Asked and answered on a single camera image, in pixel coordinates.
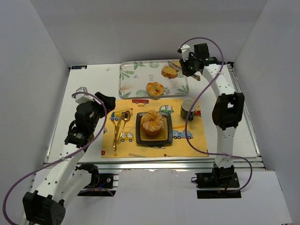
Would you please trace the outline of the twisted croissant bread roll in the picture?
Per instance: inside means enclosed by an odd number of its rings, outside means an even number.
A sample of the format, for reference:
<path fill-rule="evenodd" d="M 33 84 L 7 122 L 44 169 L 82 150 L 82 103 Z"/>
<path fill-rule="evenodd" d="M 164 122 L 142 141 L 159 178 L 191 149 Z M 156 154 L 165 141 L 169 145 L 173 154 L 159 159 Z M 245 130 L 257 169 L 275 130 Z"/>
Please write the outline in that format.
<path fill-rule="evenodd" d="M 151 97 L 159 97 L 164 93 L 164 86 L 158 82 L 150 82 L 146 85 L 146 92 Z"/>

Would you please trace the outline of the dark green mug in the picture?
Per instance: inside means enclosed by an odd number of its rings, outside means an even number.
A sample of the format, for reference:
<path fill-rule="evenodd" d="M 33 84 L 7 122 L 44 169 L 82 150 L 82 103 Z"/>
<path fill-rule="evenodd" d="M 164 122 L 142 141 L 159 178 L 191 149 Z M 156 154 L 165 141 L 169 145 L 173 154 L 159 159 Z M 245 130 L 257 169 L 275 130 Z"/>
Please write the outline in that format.
<path fill-rule="evenodd" d="M 193 121 L 194 113 L 197 110 L 197 103 L 193 99 L 186 98 L 181 103 L 180 115 L 183 120 Z"/>

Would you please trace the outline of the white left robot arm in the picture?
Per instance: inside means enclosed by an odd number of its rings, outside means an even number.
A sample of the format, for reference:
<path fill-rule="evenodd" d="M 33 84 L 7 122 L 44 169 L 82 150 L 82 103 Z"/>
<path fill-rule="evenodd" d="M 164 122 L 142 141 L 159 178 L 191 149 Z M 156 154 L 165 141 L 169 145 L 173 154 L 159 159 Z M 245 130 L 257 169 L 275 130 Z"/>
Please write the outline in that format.
<path fill-rule="evenodd" d="M 115 109 L 116 98 L 84 91 L 78 91 L 72 97 L 78 105 L 60 157 L 51 163 L 43 182 L 22 199 L 26 219 L 31 225 L 60 225 L 68 204 L 83 188 L 94 188 L 99 183 L 96 165 L 85 163 L 78 166 L 77 163 L 99 136 L 94 133 L 98 121 L 106 119 Z"/>

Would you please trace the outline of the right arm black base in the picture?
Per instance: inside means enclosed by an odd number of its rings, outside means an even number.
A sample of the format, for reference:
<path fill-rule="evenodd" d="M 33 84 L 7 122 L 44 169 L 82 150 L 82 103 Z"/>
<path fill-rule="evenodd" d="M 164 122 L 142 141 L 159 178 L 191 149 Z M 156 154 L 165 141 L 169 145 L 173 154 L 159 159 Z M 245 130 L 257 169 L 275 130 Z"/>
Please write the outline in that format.
<path fill-rule="evenodd" d="M 214 166 L 211 172 L 196 173 L 191 182 L 196 184 L 198 199 L 241 198 L 240 183 L 233 165 L 228 168 Z"/>

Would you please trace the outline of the gold spoon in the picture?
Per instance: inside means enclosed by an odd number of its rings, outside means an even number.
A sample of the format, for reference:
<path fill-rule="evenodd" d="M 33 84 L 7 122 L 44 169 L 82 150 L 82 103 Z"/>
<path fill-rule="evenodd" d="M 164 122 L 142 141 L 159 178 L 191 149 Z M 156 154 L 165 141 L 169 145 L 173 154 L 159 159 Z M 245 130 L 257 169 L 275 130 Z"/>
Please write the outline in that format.
<path fill-rule="evenodd" d="M 129 110 L 124 111 L 125 116 L 124 119 L 122 120 L 121 124 L 120 124 L 120 129 L 119 129 L 119 133 L 118 133 L 118 140 L 117 140 L 117 145 L 121 142 L 121 138 L 122 138 L 122 133 L 124 131 L 125 125 L 127 122 L 130 121 L 131 119 L 131 112 Z"/>

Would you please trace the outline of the large sugared round bread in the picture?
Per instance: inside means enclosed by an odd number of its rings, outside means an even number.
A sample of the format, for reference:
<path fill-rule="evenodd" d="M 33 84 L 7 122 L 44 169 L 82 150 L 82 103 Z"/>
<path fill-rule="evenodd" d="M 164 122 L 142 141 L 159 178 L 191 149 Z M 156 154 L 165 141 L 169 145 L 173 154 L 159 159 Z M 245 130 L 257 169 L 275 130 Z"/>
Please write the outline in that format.
<path fill-rule="evenodd" d="M 162 114 L 154 110 L 146 112 L 141 117 L 143 131 L 148 135 L 158 135 L 163 127 Z"/>

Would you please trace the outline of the black square amber plate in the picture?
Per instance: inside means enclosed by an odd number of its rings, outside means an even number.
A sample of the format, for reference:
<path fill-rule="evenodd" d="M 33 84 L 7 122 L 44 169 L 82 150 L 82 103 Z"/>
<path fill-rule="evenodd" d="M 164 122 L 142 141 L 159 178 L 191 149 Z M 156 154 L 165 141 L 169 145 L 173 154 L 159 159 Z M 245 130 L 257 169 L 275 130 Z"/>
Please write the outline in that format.
<path fill-rule="evenodd" d="M 135 123 L 135 140 L 139 145 L 149 147 L 164 147 L 171 145 L 173 142 L 172 118 L 168 112 L 160 112 L 162 115 L 163 126 L 162 130 L 157 135 L 148 135 L 142 129 L 141 119 L 146 112 L 140 112 L 136 116 Z"/>

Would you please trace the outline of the leaf pattern serving tray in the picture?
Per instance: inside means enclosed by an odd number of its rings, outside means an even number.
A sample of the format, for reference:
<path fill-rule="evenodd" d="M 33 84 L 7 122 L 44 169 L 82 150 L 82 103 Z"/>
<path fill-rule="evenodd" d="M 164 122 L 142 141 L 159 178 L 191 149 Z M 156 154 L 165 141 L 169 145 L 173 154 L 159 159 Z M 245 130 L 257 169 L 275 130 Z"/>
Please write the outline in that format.
<path fill-rule="evenodd" d="M 119 96 L 126 98 L 149 98 L 146 85 L 157 82 L 164 86 L 162 97 L 186 96 L 189 91 L 187 78 L 178 72 L 174 79 L 162 76 L 163 67 L 169 60 L 129 61 L 120 64 Z"/>

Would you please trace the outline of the yellow vehicle print placemat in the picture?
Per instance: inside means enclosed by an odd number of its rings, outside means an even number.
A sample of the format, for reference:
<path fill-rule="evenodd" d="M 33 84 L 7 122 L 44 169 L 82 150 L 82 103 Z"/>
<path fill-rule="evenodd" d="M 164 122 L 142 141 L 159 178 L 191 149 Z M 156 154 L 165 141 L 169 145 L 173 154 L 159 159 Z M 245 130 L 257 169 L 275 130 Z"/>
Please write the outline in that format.
<path fill-rule="evenodd" d="M 208 150 L 201 111 L 198 107 L 194 120 L 186 123 L 181 118 L 182 98 L 118 100 L 109 114 L 102 140 L 103 158 L 156 158 L 156 157 L 206 157 Z M 129 110 L 131 119 L 126 123 L 117 150 L 113 148 L 115 125 L 122 112 Z M 135 123 L 138 113 L 155 110 L 170 113 L 172 118 L 172 144 L 161 148 L 139 145 L 135 140 Z"/>

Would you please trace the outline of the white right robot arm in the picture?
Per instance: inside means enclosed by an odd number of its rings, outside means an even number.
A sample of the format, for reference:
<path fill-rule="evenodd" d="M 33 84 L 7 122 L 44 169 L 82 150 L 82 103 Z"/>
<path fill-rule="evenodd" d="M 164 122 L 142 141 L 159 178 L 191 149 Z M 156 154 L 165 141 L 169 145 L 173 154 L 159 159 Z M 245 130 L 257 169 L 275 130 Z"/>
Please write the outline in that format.
<path fill-rule="evenodd" d="M 212 63 L 205 58 L 200 58 L 187 44 L 180 47 L 178 52 L 182 55 L 180 65 L 183 75 L 199 79 L 198 73 L 201 73 L 217 98 L 212 111 L 212 120 L 217 128 L 217 153 L 214 164 L 219 169 L 231 168 L 233 138 L 242 119 L 245 97 L 243 93 L 236 92 L 225 79 L 224 62 Z"/>

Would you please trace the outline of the garlic toast bread slice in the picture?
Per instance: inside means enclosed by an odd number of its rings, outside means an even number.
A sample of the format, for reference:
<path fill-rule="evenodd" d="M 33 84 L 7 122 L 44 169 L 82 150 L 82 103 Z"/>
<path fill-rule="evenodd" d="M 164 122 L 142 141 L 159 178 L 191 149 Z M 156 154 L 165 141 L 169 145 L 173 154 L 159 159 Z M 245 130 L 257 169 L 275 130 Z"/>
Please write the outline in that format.
<path fill-rule="evenodd" d="M 177 77 L 178 73 L 173 67 L 164 66 L 161 70 L 161 75 L 163 77 L 167 77 L 168 79 L 174 79 Z"/>

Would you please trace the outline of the aluminium table frame rail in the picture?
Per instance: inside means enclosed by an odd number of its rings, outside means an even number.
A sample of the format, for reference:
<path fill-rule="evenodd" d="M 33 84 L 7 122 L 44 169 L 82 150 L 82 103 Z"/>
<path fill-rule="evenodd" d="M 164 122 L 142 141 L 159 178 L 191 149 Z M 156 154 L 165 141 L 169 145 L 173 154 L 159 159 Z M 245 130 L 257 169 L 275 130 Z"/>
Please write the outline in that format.
<path fill-rule="evenodd" d="M 71 98 L 79 87 L 86 87 L 91 93 L 97 91 L 119 99 L 119 64 L 88 65 L 86 69 L 71 69 L 50 144 L 45 157 L 45 163 L 51 163 L 57 159 L 62 151 L 67 129 L 74 119 L 77 104 Z M 199 98 L 199 103 L 204 122 L 205 136 L 209 152 L 216 152 L 217 129 L 212 121 L 211 112 L 216 102 L 216 96 L 212 88 L 207 89 Z M 109 173 L 122 169 L 176 169 L 179 171 L 195 170 L 209 172 L 213 166 L 212 156 L 208 157 L 157 157 L 157 158 L 102 158 L 101 146 L 103 137 L 100 136 L 88 148 L 81 162 L 91 162 L 99 169 Z M 233 143 L 234 155 L 246 157 L 252 164 L 253 170 L 263 171 L 265 166 L 258 153 L 258 146 L 254 138 L 252 125 L 248 113 L 244 113 L 242 121 L 237 127 Z"/>

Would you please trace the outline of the gold knife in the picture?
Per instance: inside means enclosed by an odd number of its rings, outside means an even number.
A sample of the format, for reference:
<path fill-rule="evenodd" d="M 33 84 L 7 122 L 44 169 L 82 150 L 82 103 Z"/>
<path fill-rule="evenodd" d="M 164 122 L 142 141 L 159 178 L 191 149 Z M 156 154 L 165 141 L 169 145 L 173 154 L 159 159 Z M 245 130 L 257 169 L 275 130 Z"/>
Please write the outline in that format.
<path fill-rule="evenodd" d="M 113 148 L 115 150 L 117 150 L 117 140 L 118 140 L 118 133 L 119 133 L 119 129 L 120 129 L 120 124 L 122 122 L 122 120 L 124 119 L 125 116 L 125 112 L 123 112 L 117 122 L 117 124 L 115 125 L 115 130 L 114 130 L 114 139 L 113 139 Z"/>

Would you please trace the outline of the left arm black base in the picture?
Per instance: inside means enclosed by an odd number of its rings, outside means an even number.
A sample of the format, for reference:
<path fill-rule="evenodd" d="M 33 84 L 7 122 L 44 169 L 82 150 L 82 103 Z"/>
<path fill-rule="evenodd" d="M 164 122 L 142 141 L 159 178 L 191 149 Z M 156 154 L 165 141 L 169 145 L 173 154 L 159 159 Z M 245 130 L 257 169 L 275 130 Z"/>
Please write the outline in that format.
<path fill-rule="evenodd" d="M 90 183 L 79 192 L 78 196 L 112 197 L 115 195 L 119 180 L 117 174 L 100 172 L 96 165 L 90 163 L 76 166 L 73 174 L 79 170 L 88 172 Z"/>

